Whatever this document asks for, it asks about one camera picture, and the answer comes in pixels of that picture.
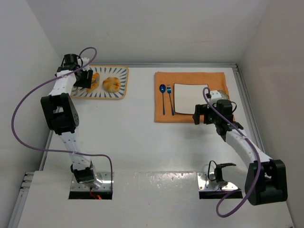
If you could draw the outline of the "orange striped croissant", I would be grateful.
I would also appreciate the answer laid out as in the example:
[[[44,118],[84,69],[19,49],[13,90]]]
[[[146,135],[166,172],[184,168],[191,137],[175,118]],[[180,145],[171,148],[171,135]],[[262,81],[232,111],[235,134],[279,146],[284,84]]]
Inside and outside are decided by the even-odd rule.
[[[94,91],[95,89],[97,89],[98,86],[99,86],[99,81],[100,81],[100,75],[99,75],[99,73],[94,73],[92,75],[91,87],[87,88],[86,92],[90,93],[90,92]]]

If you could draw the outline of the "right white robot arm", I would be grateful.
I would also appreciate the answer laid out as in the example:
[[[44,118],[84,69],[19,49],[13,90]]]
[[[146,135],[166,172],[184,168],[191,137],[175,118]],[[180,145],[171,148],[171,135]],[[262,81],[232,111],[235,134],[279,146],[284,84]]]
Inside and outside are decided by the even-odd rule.
[[[214,124],[217,134],[231,146],[247,167],[246,172],[238,171],[234,163],[216,164],[212,181],[230,182],[243,187],[249,193],[251,205],[286,201],[286,168],[282,160],[274,160],[262,152],[246,136],[241,124],[234,121],[233,105],[229,100],[220,99],[209,106],[197,104],[192,116],[196,125],[204,116],[205,124]]]

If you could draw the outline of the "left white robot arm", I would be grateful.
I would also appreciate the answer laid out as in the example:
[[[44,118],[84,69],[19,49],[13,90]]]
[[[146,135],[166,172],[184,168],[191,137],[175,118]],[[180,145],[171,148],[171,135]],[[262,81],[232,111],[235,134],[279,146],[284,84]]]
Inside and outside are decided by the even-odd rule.
[[[57,69],[55,85],[48,96],[41,98],[41,106],[50,130],[54,131],[70,152],[71,172],[79,184],[95,188],[97,184],[91,158],[80,152],[77,127],[79,116],[70,97],[73,87],[91,88],[93,71],[80,67],[88,63],[87,58],[76,54],[64,55]]]

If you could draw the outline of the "silver metal tongs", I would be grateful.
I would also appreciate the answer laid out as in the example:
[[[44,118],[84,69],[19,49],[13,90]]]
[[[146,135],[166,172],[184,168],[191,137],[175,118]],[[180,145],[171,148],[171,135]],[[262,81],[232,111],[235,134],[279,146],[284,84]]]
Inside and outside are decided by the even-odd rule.
[[[73,88],[73,92],[77,93],[77,92],[87,92],[87,93],[90,93],[92,91],[94,91],[95,89],[97,89],[99,86],[99,82],[97,81],[94,81],[92,84],[91,84],[91,87],[90,88],[80,88],[80,87],[74,87]]]

